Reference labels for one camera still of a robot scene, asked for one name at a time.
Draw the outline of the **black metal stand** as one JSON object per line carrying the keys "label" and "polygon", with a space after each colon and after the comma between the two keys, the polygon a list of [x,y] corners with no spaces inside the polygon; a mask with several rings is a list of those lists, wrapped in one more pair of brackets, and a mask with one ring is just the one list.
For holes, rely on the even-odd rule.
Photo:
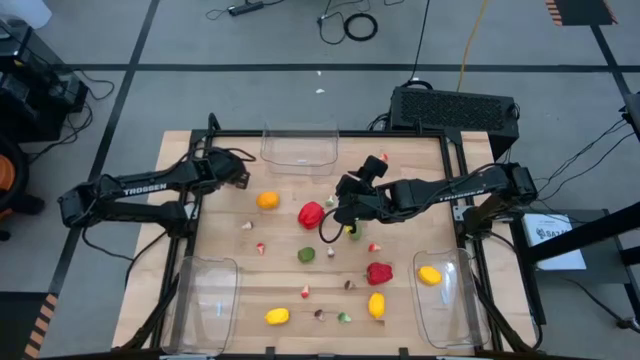
{"label": "black metal stand", "polygon": [[570,229],[539,245],[528,243],[523,217],[510,223],[510,231],[518,257],[521,275],[533,318],[544,325],[546,318],[536,280],[537,264],[543,260],[579,251],[585,260],[584,270],[558,270],[556,274],[583,287],[588,281],[616,283],[625,287],[634,320],[640,330],[640,284],[631,268],[640,265],[640,245],[624,249],[619,236],[640,230],[640,202],[614,213],[608,210],[566,210]]}

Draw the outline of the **hazard striped black mat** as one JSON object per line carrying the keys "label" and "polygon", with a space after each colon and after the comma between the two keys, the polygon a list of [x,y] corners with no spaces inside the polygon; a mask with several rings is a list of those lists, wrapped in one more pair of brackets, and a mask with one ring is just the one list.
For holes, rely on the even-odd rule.
{"label": "hazard striped black mat", "polygon": [[0,292],[0,360],[37,360],[58,296]]}
{"label": "hazard striped black mat", "polygon": [[618,20],[606,0],[544,0],[557,26],[609,26]]}

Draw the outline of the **large red toy bell pepper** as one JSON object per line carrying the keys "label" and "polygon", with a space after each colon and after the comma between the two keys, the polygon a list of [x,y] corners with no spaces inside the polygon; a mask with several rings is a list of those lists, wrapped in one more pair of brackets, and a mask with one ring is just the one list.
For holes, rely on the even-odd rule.
{"label": "large red toy bell pepper", "polygon": [[307,230],[318,227],[325,216],[324,208],[317,202],[306,203],[299,211],[297,221]]}

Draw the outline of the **black power strip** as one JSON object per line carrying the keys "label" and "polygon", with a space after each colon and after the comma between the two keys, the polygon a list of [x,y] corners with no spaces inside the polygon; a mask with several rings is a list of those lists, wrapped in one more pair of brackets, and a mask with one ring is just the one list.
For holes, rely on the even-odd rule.
{"label": "black power strip", "polygon": [[240,16],[254,11],[261,10],[265,6],[263,1],[250,2],[245,0],[242,5],[231,6],[227,9],[231,16]]}

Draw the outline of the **black computer case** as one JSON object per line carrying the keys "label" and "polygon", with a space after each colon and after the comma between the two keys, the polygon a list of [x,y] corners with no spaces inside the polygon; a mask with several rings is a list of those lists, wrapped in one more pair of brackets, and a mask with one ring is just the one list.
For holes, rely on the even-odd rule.
{"label": "black computer case", "polygon": [[463,132],[484,132],[495,159],[519,138],[520,108],[513,98],[440,91],[423,81],[394,89],[385,128],[442,131],[459,144]]}

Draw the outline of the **clear plastic bin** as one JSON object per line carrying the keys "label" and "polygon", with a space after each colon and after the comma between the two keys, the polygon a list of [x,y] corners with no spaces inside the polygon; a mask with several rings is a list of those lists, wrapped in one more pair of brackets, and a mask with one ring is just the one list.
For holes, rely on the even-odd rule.
{"label": "clear plastic bin", "polygon": [[[473,256],[464,249],[414,254],[410,276],[414,311],[423,340],[441,350],[474,349],[491,340],[486,313],[473,280]],[[417,270],[432,266],[442,282],[429,286],[420,281]]]}
{"label": "clear plastic bin", "polygon": [[339,157],[336,122],[264,125],[260,157],[275,174],[328,176]]}
{"label": "clear plastic bin", "polygon": [[240,271],[231,258],[184,258],[161,342],[164,352],[211,360],[230,343]]}

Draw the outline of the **yellow toy lemon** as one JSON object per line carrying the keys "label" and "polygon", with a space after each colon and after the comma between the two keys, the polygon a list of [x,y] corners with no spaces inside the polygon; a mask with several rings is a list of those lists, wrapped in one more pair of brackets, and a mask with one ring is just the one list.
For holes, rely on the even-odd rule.
{"label": "yellow toy lemon", "polygon": [[287,308],[273,308],[264,316],[265,322],[270,326],[286,324],[290,319],[290,311]]}
{"label": "yellow toy lemon", "polygon": [[422,266],[417,270],[421,282],[429,286],[435,286],[442,282],[442,274],[432,266]]}
{"label": "yellow toy lemon", "polygon": [[382,293],[371,294],[367,304],[368,312],[374,319],[380,319],[385,314],[385,297]]}

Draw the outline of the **black and orange machine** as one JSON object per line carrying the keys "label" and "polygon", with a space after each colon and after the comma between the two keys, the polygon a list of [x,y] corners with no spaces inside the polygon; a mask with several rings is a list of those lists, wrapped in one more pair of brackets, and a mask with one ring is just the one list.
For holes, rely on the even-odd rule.
{"label": "black and orange machine", "polygon": [[44,209],[43,199],[26,192],[29,175],[27,155],[0,134],[0,222],[14,213],[37,215]]}

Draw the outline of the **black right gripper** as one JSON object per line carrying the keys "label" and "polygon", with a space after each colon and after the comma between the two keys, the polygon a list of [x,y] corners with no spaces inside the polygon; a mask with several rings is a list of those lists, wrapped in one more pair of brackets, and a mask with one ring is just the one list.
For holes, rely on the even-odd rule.
{"label": "black right gripper", "polygon": [[336,185],[338,208],[333,219],[340,224],[352,224],[350,235],[361,233],[360,221],[377,220],[383,224],[400,221],[395,191],[397,181],[375,186],[373,180],[382,178],[388,165],[378,157],[369,155],[357,171],[343,175]]}

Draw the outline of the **white paper sign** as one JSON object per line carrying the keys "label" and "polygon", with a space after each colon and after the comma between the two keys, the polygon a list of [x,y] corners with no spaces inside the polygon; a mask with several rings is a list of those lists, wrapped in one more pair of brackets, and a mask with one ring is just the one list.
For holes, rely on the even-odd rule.
{"label": "white paper sign", "polygon": [[[572,229],[569,218],[563,214],[525,213],[521,222],[530,247],[542,244]],[[538,261],[536,266],[544,271],[586,269],[586,263],[580,250],[573,250],[569,253]]]}

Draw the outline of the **black equipment cart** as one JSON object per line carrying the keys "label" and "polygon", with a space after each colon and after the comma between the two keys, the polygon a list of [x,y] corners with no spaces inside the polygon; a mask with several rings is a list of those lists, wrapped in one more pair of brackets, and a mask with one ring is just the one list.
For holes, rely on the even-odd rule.
{"label": "black equipment cart", "polygon": [[0,20],[0,133],[18,143],[60,138],[88,87],[23,21]]}

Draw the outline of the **white rounded object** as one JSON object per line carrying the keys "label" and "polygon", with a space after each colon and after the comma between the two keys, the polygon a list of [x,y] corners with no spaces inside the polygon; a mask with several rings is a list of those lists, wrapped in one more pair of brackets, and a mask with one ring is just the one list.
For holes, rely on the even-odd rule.
{"label": "white rounded object", "polygon": [[39,29],[49,22],[52,12],[44,0],[0,0],[0,15],[20,19]]}

